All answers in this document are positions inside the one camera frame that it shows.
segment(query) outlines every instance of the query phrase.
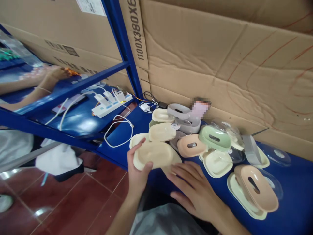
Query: red tiled floor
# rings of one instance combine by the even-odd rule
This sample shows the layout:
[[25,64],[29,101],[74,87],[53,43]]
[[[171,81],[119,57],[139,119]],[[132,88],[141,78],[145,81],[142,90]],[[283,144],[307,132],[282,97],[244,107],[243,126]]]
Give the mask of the red tiled floor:
[[116,188],[116,186],[126,173],[126,171],[124,171],[122,168],[114,165],[104,158],[101,158],[96,163],[96,169],[96,172],[92,172],[89,174],[111,191]]
[[112,194],[86,235],[104,235],[115,218],[122,203],[123,201],[119,197]]
[[44,172],[37,168],[26,168],[2,172],[0,173],[0,178],[2,178],[17,195],[20,195],[43,174]]
[[61,183],[49,175],[46,184],[41,187],[44,177],[42,176],[21,194],[21,199],[34,213],[37,213],[40,220],[43,220],[84,175],[84,173],[76,174]]
[[1,235],[29,235],[39,225],[39,221],[31,212],[11,193],[0,181],[0,194],[13,197],[13,205],[5,212],[0,213]]
[[128,172],[125,174],[121,182],[118,184],[114,191],[114,194],[119,196],[121,199],[125,199],[128,193],[129,182],[128,182]]
[[99,160],[100,156],[92,152],[84,152],[79,158],[84,160],[84,167],[94,168],[95,163]]
[[85,235],[111,192],[85,175],[32,235]]

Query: label sticker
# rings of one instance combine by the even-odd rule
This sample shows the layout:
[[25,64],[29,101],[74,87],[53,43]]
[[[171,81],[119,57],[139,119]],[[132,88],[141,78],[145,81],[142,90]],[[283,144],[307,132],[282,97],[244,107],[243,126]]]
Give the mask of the label sticker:
[[268,184],[270,185],[271,188],[275,188],[275,185],[273,183],[273,181],[271,181],[269,178],[267,178],[266,176],[264,176],[264,178],[267,180]]
[[274,149],[274,153],[275,153],[277,156],[279,156],[280,158],[285,158],[285,155],[282,154],[280,151],[278,151],[278,150],[276,150],[276,149]]
[[231,127],[231,125],[230,124],[228,124],[227,122],[222,122],[225,126],[227,126],[227,127]]
[[82,12],[107,16],[101,0],[76,0],[76,2]]
[[178,123],[172,123],[171,127],[174,129],[174,130],[178,130],[180,128],[180,125]]

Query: person's hand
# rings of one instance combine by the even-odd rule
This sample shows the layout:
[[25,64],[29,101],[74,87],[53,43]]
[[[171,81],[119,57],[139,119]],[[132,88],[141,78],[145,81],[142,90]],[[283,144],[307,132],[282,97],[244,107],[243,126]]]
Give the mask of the person's hand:
[[51,66],[47,71],[46,77],[57,81],[67,79],[71,76],[70,72],[60,66]]
[[134,153],[145,142],[143,138],[139,144],[135,145],[127,152],[128,161],[128,177],[129,177],[129,190],[128,194],[131,197],[140,198],[148,180],[148,175],[153,167],[153,162],[148,162],[142,171],[137,170],[134,166]]
[[167,178],[185,194],[172,192],[171,197],[190,214],[214,223],[228,212],[228,206],[215,194],[199,165],[185,161],[172,166],[171,171],[177,175],[168,174]]

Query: oval slot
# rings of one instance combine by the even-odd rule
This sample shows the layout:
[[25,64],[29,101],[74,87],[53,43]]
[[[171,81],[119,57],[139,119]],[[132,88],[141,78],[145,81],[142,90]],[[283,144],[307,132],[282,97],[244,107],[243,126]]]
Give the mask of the oval slot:
[[254,180],[253,180],[250,176],[248,177],[248,180],[249,180],[249,182],[251,183],[253,190],[254,190],[257,194],[260,194],[260,190],[259,190],[259,188],[257,187],[257,185],[255,184]]
[[220,142],[221,140],[213,135],[209,135],[209,137],[212,139],[212,140],[215,140],[217,142]]
[[197,146],[197,143],[196,142],[194,142],[194,143],[191,143],[191,144],[187,144],[187,147],[188,148],[194,148],[194,147],[196,147]]
[[178,110],[178,109],[175,109],[175,111],[179,112],[179,113],[182,113],[182,111]]

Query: finger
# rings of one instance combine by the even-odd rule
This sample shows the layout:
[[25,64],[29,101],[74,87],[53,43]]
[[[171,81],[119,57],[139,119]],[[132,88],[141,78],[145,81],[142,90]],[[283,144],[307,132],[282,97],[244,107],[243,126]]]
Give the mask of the finger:
[[181,204],[190,214],[195,215],[196,209],[188,197],[179,192],[171,192],[170,196]]
[[148,176],[150,171],[152,170],[153,167],[153,162],[147,162],[146,165],[144,166],[142,172]]
[[141,147],[141,145],[146,141],[146,138],[143,138],[137,145],[131,148],[127,154],[134,154],[137,149]]
[[172,166],[171,170],[173,173],[180,176],[183,180],[185,180],[188,184],[190,184],[193,188],[197,188],[199,185],[199,180],[193,177],[189,172],[179,166]]
[[179,188],[187,197],[192,198],[195,190],[187,184],[184,180],[178,178],[176,175],[167,174],[166,177]]
[[185,161],[184,163],[192,166],[202,178],[206,178],[201,167],[197,163],[192,162],[192,161]]
[[202,177],[199,175],[199,173],[196,171],[196,169],[192,165],[185,164],[185,163],[176,163],[175,165],[189,172],[197,180],[202,180]]

